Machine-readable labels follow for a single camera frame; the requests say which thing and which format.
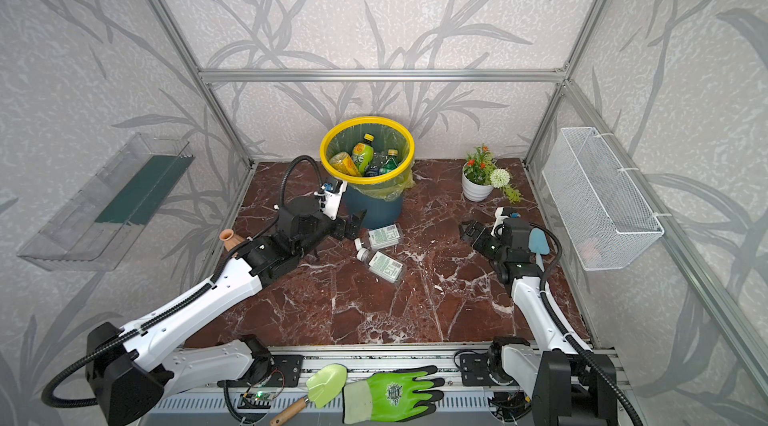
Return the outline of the yellow orange drink bottle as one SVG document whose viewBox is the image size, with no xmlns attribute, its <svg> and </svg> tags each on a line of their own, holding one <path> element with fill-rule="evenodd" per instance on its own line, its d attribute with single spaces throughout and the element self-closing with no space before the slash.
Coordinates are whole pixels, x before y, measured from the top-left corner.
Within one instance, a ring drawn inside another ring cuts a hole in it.
<svg viewBox="0 0 768 426">
<path fill-rule="evenodd" d="M 339 152 L 330 158 L 329 164 L 338 172 L 354 177 L 361 177 L 360 170 L 352 156 L 346 151 Z"/>
</svg>

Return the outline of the green label juice bottle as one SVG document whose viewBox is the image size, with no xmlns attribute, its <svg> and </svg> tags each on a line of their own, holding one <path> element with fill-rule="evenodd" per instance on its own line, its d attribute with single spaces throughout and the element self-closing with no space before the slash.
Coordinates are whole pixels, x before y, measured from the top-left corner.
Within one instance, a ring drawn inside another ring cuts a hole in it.
<svg viewBox="0 0 768 426">
<path fill-rule="evenodd" d="M 351 154 L 352 161 L 361 176 L 366 174 L 370 163 L 374 158 L 374 135 L 366 133 L 363 139 L 354 146 Z"/>
</svg>

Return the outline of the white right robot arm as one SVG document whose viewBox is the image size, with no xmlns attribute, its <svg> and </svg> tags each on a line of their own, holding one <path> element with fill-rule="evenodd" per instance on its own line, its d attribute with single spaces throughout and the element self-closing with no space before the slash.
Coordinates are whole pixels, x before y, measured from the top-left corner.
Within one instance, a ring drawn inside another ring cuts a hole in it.
<svg viewBox="0 0 768 426">
<path fill-rule="evenodd" d="M 500 208 L 492 225 L 459 226 L 462 241 L 488 260 L 533 333 L 534 342 L 497 338 L 488 369 L 498 384 L 515 383 L 537 425 L 616 425 L 643 419 L 617 382 L 611 359 L 596 353 L 566 319 L 549 286 L 563 247 L 548 228 Z"/>
</svg>

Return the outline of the green soda bottle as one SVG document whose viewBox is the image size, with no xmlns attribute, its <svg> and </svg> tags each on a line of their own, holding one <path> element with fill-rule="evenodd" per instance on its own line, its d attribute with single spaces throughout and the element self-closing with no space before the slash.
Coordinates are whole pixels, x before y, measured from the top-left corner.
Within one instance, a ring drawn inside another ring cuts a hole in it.
<svg viewBox="0 0 768 426">
<path fill-rule="evenodd" d="M 381 164 L 379 168 L 379 174 L 384 175 L 390 172 L 394 172 L 394 170 L 396 170 L 398 166 L 399 166 L 399 151 L 397 149 L 391 148 L 386 153 L 384 162 Z"/>
</svg>

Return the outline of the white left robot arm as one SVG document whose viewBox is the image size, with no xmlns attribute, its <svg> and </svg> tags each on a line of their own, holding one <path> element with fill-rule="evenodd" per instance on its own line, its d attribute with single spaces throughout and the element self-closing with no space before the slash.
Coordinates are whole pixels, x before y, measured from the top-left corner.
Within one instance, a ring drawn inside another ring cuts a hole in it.
<svg viewBox="0 0 768 426">
<path fill-rule="evenodd" d="M 259 379 L 268 353 L 254 337 L 202 349 L 183 345 L 221 313 L 292 272 L 326 238 L 354 238 L 365 215 L 340 217 L 347 186 L 330 176 L 310 196 L 280 195 L 274 220 L 254 236 L 229 238 L 211 276 L 122 327 L 105 322 L 92 330 L 86 355 L 48 382 L 42 403 L 55 409 L 97 406 L 108 424 L 128 425 L 176 393 Z"/>
</svg>

